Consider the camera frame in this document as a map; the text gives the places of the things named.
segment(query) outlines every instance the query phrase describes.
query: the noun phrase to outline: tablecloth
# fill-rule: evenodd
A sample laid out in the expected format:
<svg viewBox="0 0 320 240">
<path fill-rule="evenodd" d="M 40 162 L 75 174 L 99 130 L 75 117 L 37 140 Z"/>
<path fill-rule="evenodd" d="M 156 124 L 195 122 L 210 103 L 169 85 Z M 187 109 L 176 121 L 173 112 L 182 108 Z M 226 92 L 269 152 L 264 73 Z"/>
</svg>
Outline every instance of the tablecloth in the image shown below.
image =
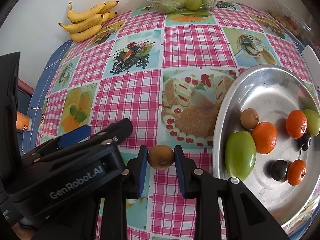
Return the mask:
<svg viewBox="0 0 320 240">
<path fill-rule="evenodd" d="M 218 2 L 211 11 L 161 15 L 147 6 L 118 14 L 94 37 L 68 41 L 52 55 L 31 99 L 28 116 L 34 122 L 22 149 L 28 152 L 83 124 L 94 134 L 129 118 L 133 133 L 119 147 L 125 163 L 140 145 L 150 150 L 157 144 L 181 144 L 187 157 L 210 172 L 219 107 L 247 68 L 283 66 L 318 101 L 289 35 L 269 14 L 236 3 Z M 310 223 L 319 192 L 317 187 L 303 212 L 284 228 L 292 239 Z M 195 205 L 182 198 L 174 165 L 162 171 L 148 166 L 142 197 L 127 201 L 128 239 L 191 239 Z"/>
</svg>

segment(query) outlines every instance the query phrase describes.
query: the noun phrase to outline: stainless steel plate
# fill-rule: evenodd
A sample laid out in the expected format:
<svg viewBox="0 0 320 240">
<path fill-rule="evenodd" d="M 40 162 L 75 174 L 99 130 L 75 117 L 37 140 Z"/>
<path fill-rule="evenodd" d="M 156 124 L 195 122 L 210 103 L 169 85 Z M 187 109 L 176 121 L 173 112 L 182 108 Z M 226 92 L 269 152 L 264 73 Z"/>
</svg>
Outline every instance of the stainless steel plate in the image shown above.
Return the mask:
<svg viewBox="0 0 320 240">
<path fill-rule="evenodd" d="M 298 158 L 297 141 L 286 133 L 285 121 L 294 109 L 312 109 L 319 114 L 318 104 L 303 82 L 282 67 L 264 64 L 245 71 L 225 95 L 217 117 L 212 150 L 212 172 L 217 178 L 229 178 L 225 169 L 225 145 L 232 133 L 244 130 L 240 114 L 249 107 L 258 112 L 259 122 L 275 125 L 278 138 L 271 153 L 257 153 L 253 171 L 244 184 L 279 224 L 285 226 L 300 213 L 315 190 L 320 175 L 320 136 L 313 137 L 309 149 L 301 154 L 307 174 L 298 186 L 273 180 L 268 167 L 277 159 L 293 162 Z"/>
</svg>

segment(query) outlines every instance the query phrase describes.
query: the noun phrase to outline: bunch of bananas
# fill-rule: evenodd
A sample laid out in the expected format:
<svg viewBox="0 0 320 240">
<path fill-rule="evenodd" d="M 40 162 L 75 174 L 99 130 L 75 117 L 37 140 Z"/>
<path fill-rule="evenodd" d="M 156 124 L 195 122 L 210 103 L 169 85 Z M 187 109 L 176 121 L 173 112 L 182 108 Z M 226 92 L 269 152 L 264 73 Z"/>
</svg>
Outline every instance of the bunch of bananas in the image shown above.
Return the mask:
<svg viewBox="0 0 320 240">
<path fill-rule="evenodd" d="M 59 25 L 70 33 L 73 41 L 84 41 L 97 34 L 102 26 L 113 19 L 117 12 L 109 11 L 118 4 L 119 1 L 109 1 L 99 3 L 90 10 L 77 13 L 72 9 L 72 2 L 69 3 L 67 18 L 71 21 L 70 25 Z"/>
</svg>

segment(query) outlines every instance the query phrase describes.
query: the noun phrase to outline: silver bolt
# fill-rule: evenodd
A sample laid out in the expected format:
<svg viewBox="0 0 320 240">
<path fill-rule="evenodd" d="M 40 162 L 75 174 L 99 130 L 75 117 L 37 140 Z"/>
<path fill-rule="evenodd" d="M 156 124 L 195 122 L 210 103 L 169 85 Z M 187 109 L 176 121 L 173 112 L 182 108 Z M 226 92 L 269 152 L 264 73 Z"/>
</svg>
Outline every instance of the silver bolt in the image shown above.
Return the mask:
<svg viewBox="0 0 320 240">
<path fill-rule="evenodd" d="M 101 145 L 110 145 L 113 142 L 112 139 L 107 139 L 101 142 Z"/>
<path fill-rule="evenodd" d="M 121 172 L 121 175 L 128 175 L 129 174 L 129 170 L 128 169 L 125 169 L 124 171 Z"/>
<path fill-rule="evenodd" d="M 193 172 L 194 172 L 194 174 L 196 174 L 196 175 L 201 175 L 201 174 L 203 174 L 203 170 L 201 170 L 201 169 L 195 169 Z"/>
<path fill-rule="evenodd" d="M 232 177 L 232 178 L 230 179 L 230 181 L 231 181 L 231 183 L 233 183 L 233 184 L 238 184 L 238 183 L 240 182 L 240 180 L 239 180 L 237 177 Z"/>
</svg>

